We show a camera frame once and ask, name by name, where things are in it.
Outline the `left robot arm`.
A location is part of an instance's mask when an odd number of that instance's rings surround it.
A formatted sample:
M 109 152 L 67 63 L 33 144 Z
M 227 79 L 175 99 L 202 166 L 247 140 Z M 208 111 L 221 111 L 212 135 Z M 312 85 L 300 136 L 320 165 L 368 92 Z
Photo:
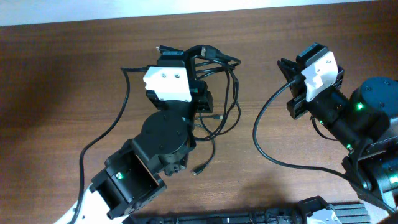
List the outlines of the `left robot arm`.
M 195 61 L 205 58 L 204 51 L 203 45 L 188 50 L 162 46 L 155 65 L 121 69 L 126 80 L 130 73 L 144 73 L 146 97 L 157 112 L 144 121 L 136 137 L 105 160 L 104 169 L 88 187 L 84 184 L 85 153 L 106 134 L 83 148 L 78 200 L 59 223 L 121 223 L 167 188 L 160 172 L 173 175 L 186 168 L 188 154 L 196 146 L 195 116 L 213 111 L 208 86 L 197 78 Z

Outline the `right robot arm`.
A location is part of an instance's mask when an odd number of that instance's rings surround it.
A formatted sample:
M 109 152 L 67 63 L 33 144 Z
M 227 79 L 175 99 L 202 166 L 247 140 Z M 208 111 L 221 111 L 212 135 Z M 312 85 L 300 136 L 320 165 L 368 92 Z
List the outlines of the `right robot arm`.
M 361 200 L 397 210 L 397 80 L 368 78 L 346 97 L 343 67 L 318 43 L 277 65 L 291 84 L 290 116 L 310 113 L 348 150 L 342 165 Z

